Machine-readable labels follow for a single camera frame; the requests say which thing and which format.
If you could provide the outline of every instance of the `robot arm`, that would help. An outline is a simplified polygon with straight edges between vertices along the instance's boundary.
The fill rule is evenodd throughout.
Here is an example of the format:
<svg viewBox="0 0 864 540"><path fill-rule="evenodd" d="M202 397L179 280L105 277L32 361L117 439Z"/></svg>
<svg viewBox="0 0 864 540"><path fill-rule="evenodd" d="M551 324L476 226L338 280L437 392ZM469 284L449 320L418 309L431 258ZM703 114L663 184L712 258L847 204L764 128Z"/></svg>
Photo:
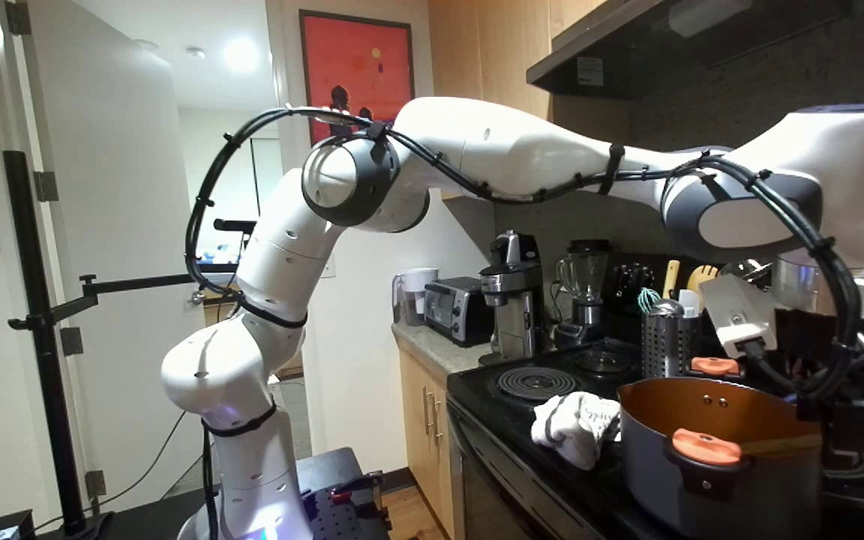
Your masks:
<svg viewBox="0 0 864 540"><path fill-rule="evenodd" d="M473 100L413 100L394 128L323 109L266 121L288 114L329 118L359 133L311 146L307 165L282 177L238 271L241 312L191 334L161 364L167 397L202 415L215 435L225 538L253 530L310 538L282 440L285 415L277 415L266 377L297 354L307 302L338 235L404 231L424 220L428 188L496 204L595 188L655 208L687 247L743 256L796 247L788 226L758 199L773 199L781 208L792 202L788 214L821 221L825 235L850 247L850 263L864 263L864 204L852 204L852 192L864 192L864 112L792 114L726 157L606 145ZM266 121L246 123L205 179L188 220L191 277L195 216L202 220L227 157ZM183 538L208 538L208 518L202 512L188 518Z"/></svg>

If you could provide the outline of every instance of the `countertop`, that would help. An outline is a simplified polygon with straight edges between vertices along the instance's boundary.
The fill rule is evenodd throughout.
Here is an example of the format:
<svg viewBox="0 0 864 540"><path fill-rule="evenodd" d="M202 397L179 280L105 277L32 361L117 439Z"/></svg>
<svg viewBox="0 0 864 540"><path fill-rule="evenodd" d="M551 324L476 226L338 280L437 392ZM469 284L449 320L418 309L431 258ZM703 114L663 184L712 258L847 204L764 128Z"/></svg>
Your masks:
<svg viewBox="0 0 864 540"><path fill-rule="evenodd" d="M431 328L394 324L394 336L400 347L418 358L425 367L425 371L431 371L431 377L440 383L454 371L476 369L480 358L493 351L493 346L458 347Z"/></svg>

